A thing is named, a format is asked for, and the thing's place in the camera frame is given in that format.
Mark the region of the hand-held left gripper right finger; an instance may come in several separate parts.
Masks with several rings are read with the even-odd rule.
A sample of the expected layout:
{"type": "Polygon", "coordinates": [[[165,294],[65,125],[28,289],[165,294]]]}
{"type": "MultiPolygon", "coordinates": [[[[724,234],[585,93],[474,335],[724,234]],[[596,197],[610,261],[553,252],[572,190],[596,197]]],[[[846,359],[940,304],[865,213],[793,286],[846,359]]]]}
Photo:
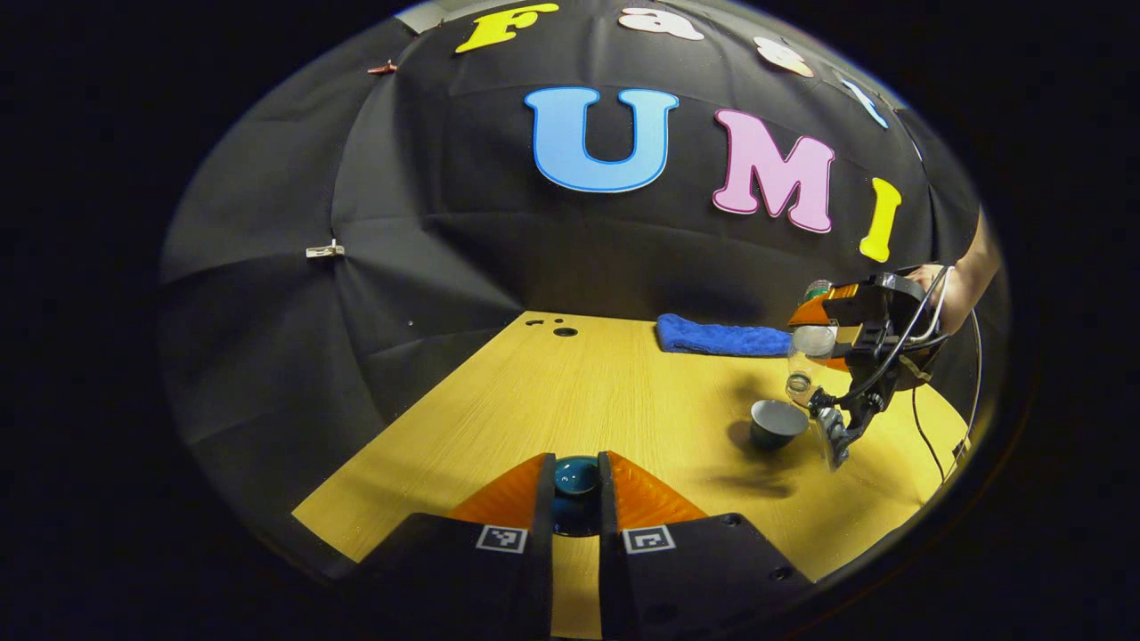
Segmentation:
{"type": "Polygon", "coordinates": [[[710,516],[614,451],[598,453],[598,597],[606,640],[764,632],[814,581],[746,516],[710,516]]]}

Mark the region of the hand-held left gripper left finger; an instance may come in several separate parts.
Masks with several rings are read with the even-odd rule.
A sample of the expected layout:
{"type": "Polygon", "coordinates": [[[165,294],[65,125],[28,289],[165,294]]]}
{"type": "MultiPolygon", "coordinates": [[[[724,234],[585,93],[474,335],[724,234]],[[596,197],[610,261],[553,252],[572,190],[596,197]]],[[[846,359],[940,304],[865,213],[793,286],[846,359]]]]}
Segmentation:
{"type": "Polygon", "coordinates": [[[445,516],[404,519],[355,571],[383,640],[546,640],[554,466],[542,453],[445,516]]]}

